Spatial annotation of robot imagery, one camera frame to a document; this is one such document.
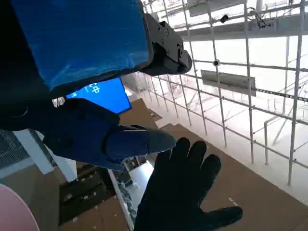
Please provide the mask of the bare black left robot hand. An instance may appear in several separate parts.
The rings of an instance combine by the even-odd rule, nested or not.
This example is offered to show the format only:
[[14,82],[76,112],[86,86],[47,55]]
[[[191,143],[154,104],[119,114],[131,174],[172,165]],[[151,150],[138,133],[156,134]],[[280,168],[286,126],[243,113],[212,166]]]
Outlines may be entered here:
[[122,126],[100,103],[52,101],[135,72],[178,75],[191,67],[178,33],[139,0],[0,3],[0,128],[39,131],[57,156],[121,170],[127,158],[171,150],[170,134]]

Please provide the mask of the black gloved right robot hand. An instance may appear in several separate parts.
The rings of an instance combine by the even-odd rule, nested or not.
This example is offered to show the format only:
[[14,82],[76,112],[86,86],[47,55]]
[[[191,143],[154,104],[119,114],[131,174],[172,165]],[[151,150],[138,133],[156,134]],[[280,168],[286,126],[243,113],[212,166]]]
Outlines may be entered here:
[[182,137],[156,157],[138,206],[136,231],[214,231],[239,221],[239,206],[204,212],[200,206],[221,170],[220,158],[205,157],[204,141]]

